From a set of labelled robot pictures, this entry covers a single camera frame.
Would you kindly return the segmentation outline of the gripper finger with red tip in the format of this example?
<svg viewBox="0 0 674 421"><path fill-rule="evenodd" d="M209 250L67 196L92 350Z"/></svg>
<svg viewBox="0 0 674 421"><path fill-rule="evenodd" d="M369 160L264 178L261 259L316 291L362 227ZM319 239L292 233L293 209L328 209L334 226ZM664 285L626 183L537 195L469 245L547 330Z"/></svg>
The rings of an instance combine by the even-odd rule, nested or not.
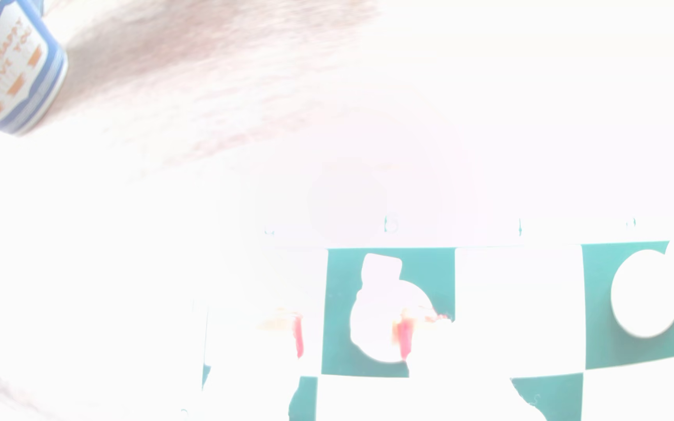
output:
<svg viewBox="0 0 674 421"><path fill-rule="evenodd" d="M299 312L276 312L261 322L261 330L292 345L296 358L303 357L303 316Z"/></svg>
<svg viewBox="0 0 674 421"><path fill-rule="evenodd" d="M393 341L398 345L401 359L407 359L413 350L413 340L419 330L435 329L451 324L452 319L436 312L411 313L403 312L392 324Z"/></svg>

